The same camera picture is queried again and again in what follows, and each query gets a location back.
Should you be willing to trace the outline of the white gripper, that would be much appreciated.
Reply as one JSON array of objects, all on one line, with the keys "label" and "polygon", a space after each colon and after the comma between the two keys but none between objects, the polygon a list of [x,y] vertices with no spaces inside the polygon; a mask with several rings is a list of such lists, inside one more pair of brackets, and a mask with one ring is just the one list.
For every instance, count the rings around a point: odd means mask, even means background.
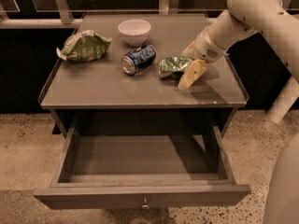
[{"label": "white gripper", "polygon": [[183,57],[191,59],[199,58],[190,62],[182,77],[179,80],[178,88],[181,91],[187,90],[206,69],[206,63],[214,63],[226,54],[226,49],[220,48],[212,41],[205,28],[185,50],[182,51]]}]

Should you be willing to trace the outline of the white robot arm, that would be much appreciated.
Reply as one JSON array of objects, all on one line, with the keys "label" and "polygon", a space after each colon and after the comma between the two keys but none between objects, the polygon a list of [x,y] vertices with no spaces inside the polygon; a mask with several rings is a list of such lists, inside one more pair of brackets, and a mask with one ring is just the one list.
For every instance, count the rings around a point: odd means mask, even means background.
[{"label": "white robot arm", "polygon": [[[259,32],[299,82],[299,20],[282,0],[227,0],[227,9],[182,52],[188,64],[178,87],[188,89],[208,63],[224,56],[237,41]],[[299,224],[299,133],[280,151],[271,177],[263,224]]]}]

